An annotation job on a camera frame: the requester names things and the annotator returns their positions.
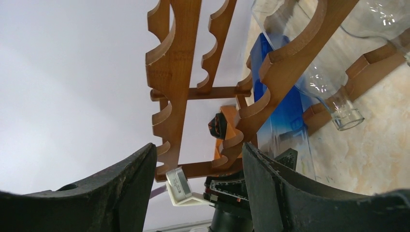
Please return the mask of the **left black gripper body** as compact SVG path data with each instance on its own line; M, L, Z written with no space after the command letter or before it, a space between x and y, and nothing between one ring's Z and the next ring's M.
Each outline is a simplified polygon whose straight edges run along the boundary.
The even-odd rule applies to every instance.
M208 176L205 180L204 199L235 216L250 219L249 197L244 172L231 175Z

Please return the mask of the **black part behind tray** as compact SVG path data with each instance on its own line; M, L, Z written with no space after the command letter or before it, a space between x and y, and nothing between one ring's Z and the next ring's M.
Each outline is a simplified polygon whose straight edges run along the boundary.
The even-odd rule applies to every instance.
M215 117L208 123L210 134L217 138L224 140L227 131L227 120L223 113L215 114Z

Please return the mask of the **clear glass bottle front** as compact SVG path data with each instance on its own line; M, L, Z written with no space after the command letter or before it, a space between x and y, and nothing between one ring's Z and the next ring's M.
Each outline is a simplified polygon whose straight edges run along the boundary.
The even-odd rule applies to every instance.
M278 50L307 27L317 3L316 0L256 0L251 10L271 48ZM295 84L301 93L325 107L339 131L351 129L365 119L345 89L346 61L345 52L330 39Z

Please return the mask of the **blue square glass bottle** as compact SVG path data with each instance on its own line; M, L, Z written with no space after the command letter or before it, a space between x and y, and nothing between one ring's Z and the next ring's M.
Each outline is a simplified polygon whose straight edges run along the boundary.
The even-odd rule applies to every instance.
M253 97L256 102L267 91L266 85L260 81L259 69L266 55L272 50L268 39L260 33L250 51ZM292 87L258 130L258 148L269 158L276 160L279 160L280 155L289 148L295 150L297 155L291 168L315 180L316 174L307 127L302 114L301 95L296 87Z

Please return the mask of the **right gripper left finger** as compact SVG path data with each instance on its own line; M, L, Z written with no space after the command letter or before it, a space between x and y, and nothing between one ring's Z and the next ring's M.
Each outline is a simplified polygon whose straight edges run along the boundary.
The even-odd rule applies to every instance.
M56 191L0 194L3 232L141 232L157 162L149 143Z

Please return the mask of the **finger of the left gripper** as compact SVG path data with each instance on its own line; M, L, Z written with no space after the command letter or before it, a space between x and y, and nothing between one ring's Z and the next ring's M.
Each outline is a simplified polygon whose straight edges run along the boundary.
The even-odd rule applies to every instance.
M275 160L281 163L282 165L295 171L297 166L297 157L298 152L292 148L289 148L283 153L281 153L279 156L277 156Z

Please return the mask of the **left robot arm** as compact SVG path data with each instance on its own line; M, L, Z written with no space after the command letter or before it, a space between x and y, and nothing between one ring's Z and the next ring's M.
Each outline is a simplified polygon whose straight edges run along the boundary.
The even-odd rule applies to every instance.
M283 181L261 165L254 176L245 174L243 162L230 174L209 176L204 198L215 204L210 232L291 232L291 215Z

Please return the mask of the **wooden wine rack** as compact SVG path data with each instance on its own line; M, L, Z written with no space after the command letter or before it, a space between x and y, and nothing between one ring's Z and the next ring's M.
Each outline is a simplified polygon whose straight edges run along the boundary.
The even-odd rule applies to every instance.
M166 180L166 172L178 168L186 105L189 100L236 98L240 110L235 119L236 136L220 145L220 158L207 162L182 164L187 178L231 174L242 168L242 144L256 135L268 115L274 111L291 86L329 41L342 21L353 10L355 0L321 0L307 27L289 45L271 52L261 68L268 92L256 103L246 105L245 97L252 88L251 76L233 87L214 87L215 73L236 1L227 0L210 16L208 30L214 35L214 47L203 56L205 80L190 87L201 11L199 0L161 0L148 12L148 30L160 45L146 53L147 84L151 99L161 109L152 116L153 134L162 138L157 148L161 166L155 170L158 182Z

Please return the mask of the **clear glass bottle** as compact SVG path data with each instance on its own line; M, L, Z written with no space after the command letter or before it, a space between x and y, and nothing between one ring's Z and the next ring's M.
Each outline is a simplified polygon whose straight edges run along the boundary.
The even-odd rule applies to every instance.
M256 0L251 10L271 48L278 50L307 27L317 3L316 0ZM365 119L345 89L346 61L345 52L330 39L295 84L301 93L325 107L339 131L351 129Z
M360 0L341 24L349 35L383 39L410 64L410 2L408 0Z

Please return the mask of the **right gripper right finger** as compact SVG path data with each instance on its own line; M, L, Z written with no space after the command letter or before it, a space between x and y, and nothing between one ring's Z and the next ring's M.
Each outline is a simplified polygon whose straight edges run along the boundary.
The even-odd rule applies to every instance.
M356 194L314 181L250 143L242 148L243 169L254 176L263 166L283 181L292 232L407 232L410 191L398 189L372 196Z

